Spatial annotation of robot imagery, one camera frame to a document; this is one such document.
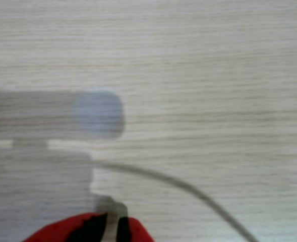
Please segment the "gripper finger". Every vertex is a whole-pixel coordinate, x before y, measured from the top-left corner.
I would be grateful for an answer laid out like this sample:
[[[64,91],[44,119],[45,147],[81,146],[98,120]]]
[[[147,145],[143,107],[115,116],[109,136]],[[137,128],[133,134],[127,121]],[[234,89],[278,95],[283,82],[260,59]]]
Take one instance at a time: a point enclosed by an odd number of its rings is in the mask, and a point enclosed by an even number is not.
[[[27,242],[101,241],[108,214],[84,213],[48,224],[24,239]]]
[[[155,242],[155,240],[138,219],[122,217],[118,221],[116,242]]]

